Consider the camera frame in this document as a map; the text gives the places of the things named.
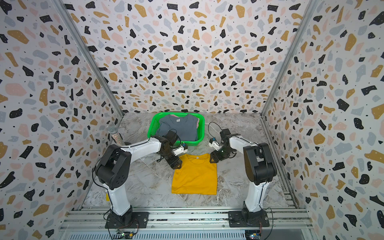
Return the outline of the yellow t-shirt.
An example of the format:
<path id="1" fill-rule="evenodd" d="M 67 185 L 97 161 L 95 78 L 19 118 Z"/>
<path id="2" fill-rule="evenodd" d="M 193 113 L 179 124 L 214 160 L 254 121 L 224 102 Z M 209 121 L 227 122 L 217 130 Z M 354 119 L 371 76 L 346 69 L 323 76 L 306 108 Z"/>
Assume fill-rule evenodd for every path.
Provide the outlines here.
<path id="1" fill-rule="evenodd" d="M 173 194 L 216 195 L 218 187 L 217 165 L 210 162 L 210 154 L 182 155 L 182 167 L 175 170 Z"/>

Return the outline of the grey t-shirt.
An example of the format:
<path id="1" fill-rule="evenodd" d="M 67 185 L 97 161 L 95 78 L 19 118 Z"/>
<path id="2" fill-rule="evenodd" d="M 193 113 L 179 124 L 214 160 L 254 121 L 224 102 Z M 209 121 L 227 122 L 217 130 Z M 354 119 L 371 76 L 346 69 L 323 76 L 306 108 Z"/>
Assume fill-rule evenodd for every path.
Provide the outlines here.
<path id="1" fill-rule="evenodd" d="M 196 141 L 198 130 L 196 129 L 196 117 L 187 114 L 184 117 L 167 115 L 159 120 L 160 127 L 157 135 L 165 136 L 169 131 L 175 132 L 182 141 Z"/>

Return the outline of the green plastic basket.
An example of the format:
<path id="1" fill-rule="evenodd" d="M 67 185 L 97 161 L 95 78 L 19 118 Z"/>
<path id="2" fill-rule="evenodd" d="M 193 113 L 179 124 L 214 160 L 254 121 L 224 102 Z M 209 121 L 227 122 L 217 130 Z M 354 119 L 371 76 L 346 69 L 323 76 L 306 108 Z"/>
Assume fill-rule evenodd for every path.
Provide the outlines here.
<path id="1" fill-rule="evenodd" d="M 157 130 L 160 127 L 159 120 L 161 118 L 163 118 L 167 115 L 176 115 L 178 117 L 184 117 L 187 114 L 189 114 L 189 113 L 170 113 L 170 112 L 167 112 L 167 113 L 156 114 L 153 117 L 152 122 L 150 124 L 149 131 L 148 131 L 148 138 L 157 135 Z M 203 115 L 196 114 L 196 113 L 192 113 L 190 115 L 193 115 L 193 116 L 200 119 L 200 124 L 199 124 L 199 129 L 198 129 L 198 139 L 196 141 L 182 141 L 177 135 L 177 142 L 175 143 L 175 146 L 178 146 L 180 143 L 185 143 L 188 146 L 197 146 L 204 139 L 204 136 L 205 136 L 205 118 L 203 117 Z"/>

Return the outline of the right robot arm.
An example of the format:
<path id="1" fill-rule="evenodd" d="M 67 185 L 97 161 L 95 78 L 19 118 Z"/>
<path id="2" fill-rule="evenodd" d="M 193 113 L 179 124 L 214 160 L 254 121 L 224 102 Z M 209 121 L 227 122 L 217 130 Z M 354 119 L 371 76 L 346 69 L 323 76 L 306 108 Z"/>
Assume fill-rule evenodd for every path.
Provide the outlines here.
<path id="1" fill-rule="evenodd" d="M 211 138 L 209 146 L 214 148 L 210 154 L 210 163 L 217 164 L 230 158 L 231 154 L 244 156 L 245 171 L 250 181 L 247 198 L 244 202 L 245 212 L 259 213 L 267 187 L 277 175 L 277 167 L 270 146 L 267 143 L 254 143 L 239 134 L 231 134 L 229 129 L 220 132 L 221 142 Z"/>

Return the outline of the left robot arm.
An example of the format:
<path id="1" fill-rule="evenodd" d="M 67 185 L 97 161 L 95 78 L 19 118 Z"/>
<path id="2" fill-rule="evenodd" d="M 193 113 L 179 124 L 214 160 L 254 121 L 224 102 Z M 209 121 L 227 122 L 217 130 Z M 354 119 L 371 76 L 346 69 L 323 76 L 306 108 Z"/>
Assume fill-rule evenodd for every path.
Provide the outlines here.
<path id="1" fill-rule="evenodd" d="M 127 197 L 126 181 L 132 162 L 150 154 L 160 154 L 171 169 L 182 167 L 179 155 L 188 151 L 188 145 L 182 143 L 175 132 L 169 131 L 164 136 L 151 136 L 148 140 L 133 145 L 111 145 L 94 168 L 101 187 L 107 190 L 111 203 L 111 214 L 124 217 L 132 206 Z"/>

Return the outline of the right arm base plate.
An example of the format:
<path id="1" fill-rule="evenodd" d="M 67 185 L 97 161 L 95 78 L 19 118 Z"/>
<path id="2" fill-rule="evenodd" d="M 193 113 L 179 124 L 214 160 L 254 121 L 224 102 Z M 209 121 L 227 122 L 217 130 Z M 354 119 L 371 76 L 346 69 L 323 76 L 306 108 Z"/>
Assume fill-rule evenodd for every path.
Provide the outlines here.
<path id="1" fill-rule="evenodd" d="M 264 210 L 249 212 L 244 208 L 241 211 L 229 211 L 228 218 L 231 228 L 264 228 L 270 226 L 269 218 Z"/>

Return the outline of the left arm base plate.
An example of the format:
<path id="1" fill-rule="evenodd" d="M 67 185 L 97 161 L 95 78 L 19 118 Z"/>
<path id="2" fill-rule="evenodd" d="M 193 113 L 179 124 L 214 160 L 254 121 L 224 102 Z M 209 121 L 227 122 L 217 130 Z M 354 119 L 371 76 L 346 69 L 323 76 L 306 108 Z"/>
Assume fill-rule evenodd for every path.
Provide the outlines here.
<path id="1" fill-rule="evenodd" d="M 149 212 L 126 212 L 118 216 L 114 212 L 109 213 L 106 229 L 145 229 L 149 219 Z"/>

